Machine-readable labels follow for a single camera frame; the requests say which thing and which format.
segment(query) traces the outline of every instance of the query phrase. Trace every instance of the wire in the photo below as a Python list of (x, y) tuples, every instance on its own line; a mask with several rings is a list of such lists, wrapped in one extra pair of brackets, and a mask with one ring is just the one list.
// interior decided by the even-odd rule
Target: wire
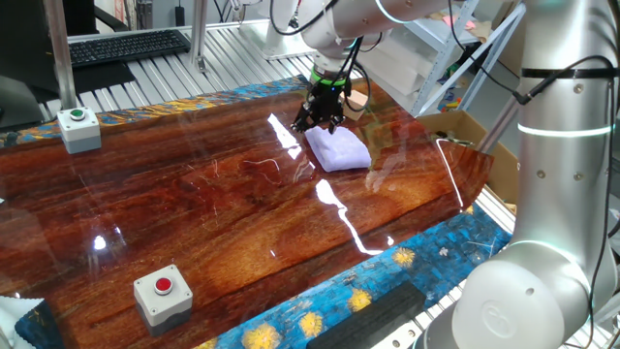
[(281, 29), (279, 29), (275, 25), (275, 21), (273, 20), (273, 2), (274, 1), (275, 0), (270, 0), (269, 1), (269, 21), (271, 22), (271, 26), (276, 31), (276, 33), (278, 33), (280, 35), (285, 35), (285, 36), (296, 35), (296, 34), (301, 33), (302, 31), (308, 29), (312, 24), (316, 23), (317, 20), (321, 19), (321, 17), (323, 16), (323, 14), (327, 10), (331, 9), (338, 2), (338, 0), (331, 0), (331, 1), (329, 1), (329, 3), (325, 6), (325, 8), (322, 11), (320, 11), (316, 16), (314, 16), (314, 18), (310, 19), (309, 22), (303, 24), (302, 26), (300, 26), (299, 28), (297, 28), (296, 30), (294, 30), (292, 32), (287, 32), (287, 31), (282, 31)]
[(353, 71), (353, 66), (356, 65), (357, 54), (359, 53), (359, 49), (361, 48), (361, 42), (364, 40), (364, 37), (357, 38), (357, 46), (353, 49), (353, 55), (351, 57), (351, 66), (349, 67), (349, 72), (347, 73), (346, 78), (348, 79), (351, 76), (351, 72)]
[(222, 15), (222, 9), (220, 9), (220, 4), (217, 2), (217, 0), (213, 0), (213, 2), (215, 3), (215, 9), (217, 10), (217, 14), (220, 16), (220, 23), (223, 23), (224, 16)]
[(347, 55), (347, 59), (345, 59), (345, 62), (342, 64), (342, 67), (340, 67), (340, 70), (336, 74), (336, 77), (331, 81), (331, 87), (334, 86), (334, 84), (340, 79), (340, 76), (342, 76), (342, 73), (344, 73), (345, 67), (347, 67), (347, 64), (349, 64), (349, 61), (351, 60), (351, 57), (353, 57), (353, 55), (356, 54), (356, 51), (359, 50), (359, 48), (361, 47), (361, 41), (362, 40), (363, 40), (363, 37), (357, 38), (354, 41), (353, 47), (349, 51), (349, 55)]
[(379, 39), (377, 40), (375, 45), (373, 45), (372, 48), (369, 48), (369, 49), (361, 49), (360, 52), (370, 52), (371, 50), (375, 49), (375, 47), (381, 42), (381, 39), (383, 39), (383, 37), (384, 37), (384, 32), (379, 33)]
[(366, 73), (366, 70), (364, 69), (364, 67), (362, 67), (361, 64), (357, 62), (354, 62), (354, 64), (356, 65), (356, 68), (364, 76), (364, 78), (366, 79), (366, 86), (368, 86), (368, 99), (366, 100), (366, 103), (363, 105), (363, 107), (361, 107), (358, 110), (358, 109), (351, 107), (351, 104), (349, 104), (349, 97), (345, 93), (345, 103), (347, 104), (347, 107), (349, 107), (351, 111), (360, 112), (360, 111), (364, 111), (366, 108), (368, 108), (368, 105), (370, 105), (370, 98), (372, 97), (372, 86), (370, 85), (370, 78), (368, 77), (368, 73)]
[[(611, 64), (611, 62), (606, 57), (603, 57), (600, 55), (593, 55), (593, 56), (588, 56), (588, 57), (579, 59), (578, 61), (574, 62), (567, 68), (563, 69), (562, 71), (556, 74), (553, 74), (549, 78), (540, 82), (536, 87), (532, 89), (532, 91), (534, 91), (535, 89), (538, 88), (536, 93), (530, 92), (528, 93), (528, 96), (530, 98), (534, 98), (537, 94), (543, 92), (543, 90), (545, 90), (549, 85), (551, 85), (554, 80), (558, 79), (558, 77), (560, 77), (562, 73), (572, 69), (574, 66), (580, 63), (583, 63), (591, 59), (602, 60), (608, 68), (613, 67), (613, 64)], [(617, 113), (617, 106), (616, 106), (615, 101), (613, 100), (613, 97), (615, 96), (614, 83), (615, 83), (614, 78), (611, 78), (608, 83), (608, 87), (607, 87), (607, 93), (608, 93), (607, 94), (607, 105), (608, 105), (608, 110), (609, 110), (609, 123), (611, 125), (611, 130), (609, 131), (609, 149), (607, 150), (607, 161), (610, 167), (613, 162), (613, 134), (614, 134), (613, 124), (615, 122), (615, 115)], [(607, 231), (608, 231), (608, 224), (609, 224), (609, 218), (608, 218), (607, 213), (609, 212), (610, 192), (611, 192), (611, 171), (609, 171), (609, 174), (607, 175), (606, 193), (605, 193), (605, 201), (604, 201), (603, 242), (601, 243), (601, 251), (599, 252), (599, 258), (597, 259), (597, 264), (594, 267), (594, 274), (592, 275), (592, 284), (590, 285), (590, 295), (588, 297), (588, 314), (590, 315), (590, 336), (588, 338), (588, 343), (585, 346), (583, 346), (582, 349), (588, 349), (588, 347), (590, 347), (590, 345), (592, 344), (592, 340), (594, 339), (594, 305), (593, 305), (594, 289), (595, 289), (595, 285), (597, 281), (597, 276), (599, 275), (599, 269), (601, 268), (601, 262), (603, 261), (603, 255), (605, 253), (605, 248), (607, 245)]]
[(224, 16), (224, 14), (226, 13), (226, 8), (227, 6), (231, 5), (231, 0), (226, 0), (224, 2), (224, 6), (222, 7), (222, 23), (226, 23), (226, 16)]
[(232, 11), (233, 11), (233, 5), (231, 5), (231, 7), (229, 8), (229, 12), (226, 14), (226, 19), (224, 20), (224, 22), (229, 21), (229, 17), (231, 16)]
[[(449, 11), (449, 18), (450, 18), (450, 29), (452, 30), (452, 36), (454, 37), (454, 40), (456, 41), (456, 44), (463, 50), (465, 51), (465, 47), (463, 45), (461, 45), (461, 43), (458, 41), (458, 38), (456, 37), (456, 32), (454, 31), (454, 16), (452, 15), (452, 0), (448, 0), (448, 11)], [(502, 84), (501, 82), (499, 82), (498, 80), (496, 80), (495, 78), (493, 78), (487, 71), (486, 69), (484, 69), (484, 67), (482, 67), (482, 65), (478, 64), (478, 62), (476, 61), (476, 59), (474, 59), (474, 57), (472, 57), (472, 55), (470, 54), (469, 59), (472, 60), (472, 62), (474, 62), (474, 65), (476, 66), (476, 68), (482, 70), (482, 72), (489, 78), (491, 79), (491, 81), (497, 83), (497, 85), (499, 85), (500, 87), (504, 88), (505, 90), (509, 91), (512, 95), (514, 95), (516, 92), (516, 90), (511, 89), (510, 87)]]

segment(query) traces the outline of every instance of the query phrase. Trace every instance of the wood grain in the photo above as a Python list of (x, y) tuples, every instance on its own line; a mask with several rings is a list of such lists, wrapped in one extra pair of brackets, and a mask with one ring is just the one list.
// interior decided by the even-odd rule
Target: wood grain
[[(344, 124), (371, 169), (327, 174), (283, 131), (302, 101), (111, 127), (74, 156), (59, 140), (0, 150), (0, 295), (46, 298), (70, 348), (192, 347), (454, 216), (487, 180), (489, 157), (431, 141), (376, 85)], [(172, 263), (192, 318), (152, 338), (132, 282)]]

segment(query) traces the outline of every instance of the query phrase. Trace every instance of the robotic arm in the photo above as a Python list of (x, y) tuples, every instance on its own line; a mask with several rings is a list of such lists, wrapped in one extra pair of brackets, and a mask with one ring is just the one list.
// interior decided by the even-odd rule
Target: robotic arm
[[(526, 5), (522, 92), (586, 56), (617, 66), (616, 22), (607, 0)], [(342, 122), (338, 95), (346, 82), (338, 72), (356, 38), (374, 44), (377, 33), (445, 6), (439, 0), (332, 0), (324, 10), (320, 1), (304, 0), (301, 25), (323, 15), (302, 33), (319, 53), (308, 101), (292, 127), (303, 132)], [(596, 312), (610, 299), (617, 277), (604, 227), (615, 72), (604, 58), (584, 61), (525, 105), (511, 243), (472, 272), (461, 300), (435, 319), (416, 349), (555, 349), (587, 321), (590, 304)]]

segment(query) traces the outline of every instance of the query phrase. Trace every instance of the black keyboard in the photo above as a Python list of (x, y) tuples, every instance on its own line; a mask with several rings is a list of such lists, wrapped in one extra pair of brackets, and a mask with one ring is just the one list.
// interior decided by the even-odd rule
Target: black keyboard
[(71, 65), (128, 61), (177, 52), (186, 52), (190, 42), (178, 30), (161, 30), (69, 45)]

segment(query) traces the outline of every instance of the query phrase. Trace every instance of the black cable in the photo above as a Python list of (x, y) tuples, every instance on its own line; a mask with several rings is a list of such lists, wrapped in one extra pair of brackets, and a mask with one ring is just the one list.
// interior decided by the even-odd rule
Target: black cable
[[(609, 150), (607, 154), (607, 161), (609, 162), (609, 166), (613, 162), (613, 122), (615, 118), (615, 103), (613, 101), (613, 96), (615, 95), (614, 88), (614, 80), (612, 79), (609, 82), (609, 91), (610, 96), (609, 100), (611, 101), (611, 106), (609, 107), (609, 122), (611, 126), (611, 130), (609, 131)], [(594, 301), (594, 286), (596, 285), (597, 276), (599, 275), (599, 269), (601, 268), (601, 262), (603, 261), (603, 255), (605, 253), (605, 248), (607, 245), (607, 225), (609, 223), (608, 212), (609, 212), (609, 193), (611, 192), (611, 172), (607, 175), (607, 192), (604, 201), (604, 229), (603, 229), (603, 243), (601, 244), (601, 251), (599, 252), (599, 259), (597, 260), (597, 264), (594, 267), (594, 275), (592, 276), (592, 285), (590, 286), (590, 299), (588, 300), (588, 309), (590, 311), (590, 338), (588, 339), (588, 344), (584, 347), (584, 349), (588, 349), (590, 344), (592, 344), (592, 339), (594, 338), (594, 306), (592, 302)]]
[(345, 103), (347, 104), (347, 107), (349, 107), (351, 111), (360, 112), (360, 111), (366, 110), (366, 108), (368, 108), (368, 105), (370, 105), (370, 98), (372, 98), (372, 90), (371, 90), (372, 86), (370, 85), (370, 78), (368, 77), (368, 73), (366, 73), (366, 70), (364, 69), (364, 67), (362, 67), (361, 64), (357, 62), (354, 62), (354, 64), (356, 65), (356, 68), (364, 76), (364, 78), (366, 79), (366, 86), (368, 86), (368, 99), (366, 100), (366, 103), (359, 110), (351, 107), (351, 104), (349, 103), (349, 97), (347, 96), (347, 94), (345, 94)]
[(353, 48), (353, 55), (351, 57), (351, 66), (349, 67), (349, 72), (347, 72), (346, 78), (348, 79), (351, 76), (351, 72), (353, 71), (353, 66), (356, 65), (357, 54), (359, 53), (359, 49), (361, 48), (361, 42), (364, 40), (364, 37), (357, 38), (356, 47)]
[(217, 2), (217, 0), (213, 0), (213, 2), (215, 3), (215, 9), (217, 10), (217, 14), (220, 16), (220, 23), (223, 23), (224, 15), (222, 15), (222, 9), (220, 9), (220, 4)]
[[(463, 50), (465, 51), (465, 47), (463, 45), (461, 45), (461, 43), (458, 41), (458, 38), (456, 37), (456, 32), (454, 31), (454, 16), (452, 16), (452, 0), (448, 0), (448, 11), (449, 11), (449, 18), (450, 18), (450, 29), (452, 30), (452, 36), (454, 37), (454, 40), (456, 41), (456, 44)], [(502, 84), (501, 82), (499, 82), (498, 80), (496, 80), (495, 78), (493, 78), (487, 71), (486, 69), (484, 69), (484, 67), (482, 67), (481, 64), (478, 64), (478, 62), (476, 61), (476, 59), (474, 59), (474, 57), (472, 57), (471, 55), (468, 57), (469, 59), (471, 59), (474, 62), (474, 65), (476, 66), (476, 68), (482, 70), (482, 72), (489, 78), (491, 79), (491, 81), (497, 83), (497, 85), (499, 85), (500, 87), (504, 88), (505, 90), (509, 91), (512, 95), (514, 95), (516, 92), (516, 90), (511, 89), (510, 87)]]
[(229, 21), (229, 17), (231, 16), (232, 11), (233, 11), (233, 5), (231, 5), (231, 7), (229, 8), (229, 12), (226, 14), (226, 19), (224, 20), (225, 23)]
[(353, 47), (349, 51), (349, 55), (347, 55), (347, 59), (345, 59), (345, 62), (342, 64), (342, 67), (340, 67), (340, 70), (336, 74), (336, 77), (331, 81), (331, 87), (333, 87), (336, 84), (336, 82), (340, 79), (340, 76), (342, 76), (342, 73), (345, 71), (345, 67), (347, 67), (347, 64), (349, 64), (349, 61), (351, 60), (351, 57), (355, 54), (356, 50), (359, 50), (359, 47), (361, 47), (361, 40), (362, 39), (363, 39), (363, 37), (357, 38), (354, 41)]
[(278, 33), (280, 35), (286, 35), (286, 36), (296, 35), (296, 34), (301, 33), (302, 31), (308, 29), (312, 24), (316, 23), (317, 20), (321, 19), (321, 17), (323, 16), (323, 14), (327, 10), (331, 9), (338, 2), (338, 0), (331, 0), (331, 1), (329, 1), (329, 3), (325, 6), (325, 8), (322, 11), (320, 11), (316, 16), (314, 16), (314, 18), (310, 19), (309, 22), (303, 24), (302, 26), (300, 26), (299, 28), (297, 28), (296, 30), (294, 30), (292, 32), (287, 32), (287, 31), (282, 31), (280, 28), (278, 28), (275, 25), (275, 21), (273, 20), (273, 2), (275, 0), (269, 0), (269, 1), (270, 1), (270, 3), (269, 3), (269, 20), (271, 21), (271, 26), (276, 31), (276, 33)]
[(229, 6), (229, 5), (231, 5), (231, 0), (226, 0), (226, 1), (224, 2), (224, 6), (222, 7), (222, 23), (226, 23), (226, 16), (225, 16), (225, 13), (226, 13), (226, 8), (227, 8), (227, 6)]
[(381, 39), (383, 39), (383, 37), (384, 37), (384, 32), (379, 33), (379, 39), (377, 40), (375, 45), (373, 45), (372, 48), (369, 48), (369, 49), (361, 49), (360, 52), (370, 52), (371, 50), (375, 49), (375, 47), (381, 42)]

